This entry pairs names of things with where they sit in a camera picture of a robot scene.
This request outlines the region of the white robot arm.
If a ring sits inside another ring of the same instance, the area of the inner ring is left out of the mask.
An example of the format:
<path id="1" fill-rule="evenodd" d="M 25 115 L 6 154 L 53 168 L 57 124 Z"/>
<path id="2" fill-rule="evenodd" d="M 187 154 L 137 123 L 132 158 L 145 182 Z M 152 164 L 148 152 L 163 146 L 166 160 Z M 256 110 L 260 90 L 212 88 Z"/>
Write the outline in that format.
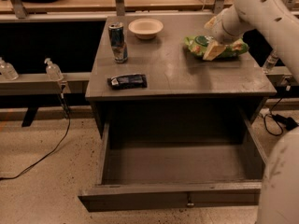
<path id="1" fill-rule="evenodd" d="M 299 20 L 282 0 L 234 0 L 206 23 L 221 44 L 258 30 L 299 81 Z M 299 224 L 299 130 L 279 139 L 266 162 L 256 224 Z"/>

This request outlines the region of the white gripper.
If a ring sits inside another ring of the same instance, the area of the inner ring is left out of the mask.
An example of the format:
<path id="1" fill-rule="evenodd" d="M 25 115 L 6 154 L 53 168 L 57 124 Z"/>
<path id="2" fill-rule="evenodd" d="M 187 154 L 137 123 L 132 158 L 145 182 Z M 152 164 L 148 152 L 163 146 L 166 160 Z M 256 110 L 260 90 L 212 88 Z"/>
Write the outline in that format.
<path id="1" fill-rule="evenodd" d="M 211 18 L 204 28 L 211 30 L 212 36 L 217 40 L 208 44 L 203 57 L 205 61 L 213 61 L 225 51 L 226 47 L 222 44 L 235 42 L 249 30 L 249 24 L 239 17 L 234 7 L 229 7 Z"/>

